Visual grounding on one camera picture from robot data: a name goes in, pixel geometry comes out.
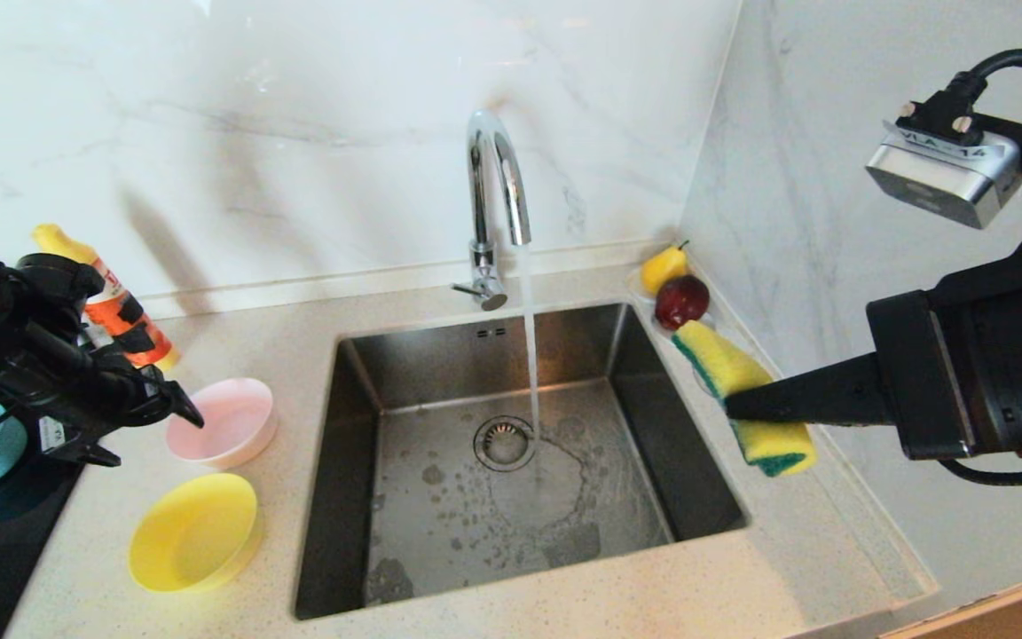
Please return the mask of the pink plastic bowl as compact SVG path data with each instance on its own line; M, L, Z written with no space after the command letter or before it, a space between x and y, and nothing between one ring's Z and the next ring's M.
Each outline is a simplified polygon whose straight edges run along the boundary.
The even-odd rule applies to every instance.
M166 421L165 445L183 462L216 470L238 468L266 450L279 432L271 387L238 377L212 383L191 396L204 425L184 418Z

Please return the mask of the orange dish soap bottle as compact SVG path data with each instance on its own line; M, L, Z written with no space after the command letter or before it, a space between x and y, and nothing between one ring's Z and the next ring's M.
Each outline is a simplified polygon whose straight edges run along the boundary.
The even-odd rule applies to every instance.
M157 367L170 371L179 360L179 351L146 314L142 304L124 287L117 274L97 250L69 238L57 224L34 227L32 238L41 252L57 255L88 265L101 276L100 294L90 296L84 314L117 343L126 360L136 368Z

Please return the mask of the yellow green sponge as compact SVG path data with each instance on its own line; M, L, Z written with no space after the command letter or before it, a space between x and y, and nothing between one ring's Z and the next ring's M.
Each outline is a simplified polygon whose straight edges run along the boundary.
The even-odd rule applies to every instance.
M738 392L763 387L774 381L749 353L697 320L681 325L673 331L671 341L714 389L722 407ZM818 452L804 423L734 417L727 420L743 461L766 477L795 476L811 469L818 461Z

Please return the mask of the chrome gooseneck faucet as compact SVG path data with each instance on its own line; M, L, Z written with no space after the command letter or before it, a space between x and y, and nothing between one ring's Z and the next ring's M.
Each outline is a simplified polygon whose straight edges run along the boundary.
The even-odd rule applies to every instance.
M484 312L493 312L507 302L500 282L496 243L487 229L487 165L493 166L499 193L507 214L507 229L516 247L531 244L526 186L522 166L506 125L490 109L478 109L468 118L465 143L471 207L468 284L453 284L453 290L474 299Z

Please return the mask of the stainless steel sink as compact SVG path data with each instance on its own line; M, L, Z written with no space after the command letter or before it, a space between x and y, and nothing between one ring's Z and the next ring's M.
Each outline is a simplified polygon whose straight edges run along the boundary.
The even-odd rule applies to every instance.
M542 481L472 437L531 423L523 317L336 344L295 617L427 597L743 529L637 311L535 317Z

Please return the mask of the small white dish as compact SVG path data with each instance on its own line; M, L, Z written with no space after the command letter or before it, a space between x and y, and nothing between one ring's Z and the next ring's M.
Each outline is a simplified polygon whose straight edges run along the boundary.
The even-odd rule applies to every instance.
M656 296L648 295L648 292L646 292L645 288L642 287L641 268L639 266L635 266L628 273L628 276L625 276L625 286L628 287L629 295L636 300L638 307L642 309L645 316L648 317L650 322L652 322L653 328L656 329L657 334L664 336L665 339L670 339L671 333L664 330L664 328L657 323L656 315L654 314L656 311ZM711 387L709 382L707 382L705 377L702 376L701 372L698 371L695 365L692 365L692 375L696 380L698 387L701 387L705 395L713 398L718 397L717 393L715 393L714 389Z

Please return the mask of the yellow plastic bowl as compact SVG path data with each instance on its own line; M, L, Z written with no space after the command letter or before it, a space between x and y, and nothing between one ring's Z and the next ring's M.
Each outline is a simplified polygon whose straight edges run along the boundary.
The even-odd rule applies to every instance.
M146 591L208 592L250 564L263 534L250 481L232 473L196 477L147 510L131 538L127 566Z

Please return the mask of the dark red apple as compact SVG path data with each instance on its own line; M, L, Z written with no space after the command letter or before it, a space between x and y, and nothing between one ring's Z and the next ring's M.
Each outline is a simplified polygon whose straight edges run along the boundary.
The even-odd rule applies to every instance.
M676 331L691 320L700 320L709 309L711 292L695 275L667 280L656 294L654 317L660 327Z

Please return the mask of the yellow pear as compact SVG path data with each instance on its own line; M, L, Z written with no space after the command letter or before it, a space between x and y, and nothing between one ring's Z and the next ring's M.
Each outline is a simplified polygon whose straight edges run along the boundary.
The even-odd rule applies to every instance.
M688 241L670 244L641 264L640 284L645 295L655 296L666 282L688 274L687 244Z

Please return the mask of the brown wooden panel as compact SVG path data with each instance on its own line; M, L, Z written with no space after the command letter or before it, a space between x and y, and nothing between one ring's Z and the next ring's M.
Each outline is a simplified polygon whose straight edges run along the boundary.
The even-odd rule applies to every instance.
M1022 639L1022 582L877 639Z

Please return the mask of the round metal drain strainer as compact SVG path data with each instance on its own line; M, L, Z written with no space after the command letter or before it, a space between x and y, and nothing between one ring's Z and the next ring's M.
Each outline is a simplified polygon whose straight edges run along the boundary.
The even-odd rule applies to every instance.
M489 470L508 473L524 468L535 458L535 425L523 418L499 415L483 422L472 437L472 452Z

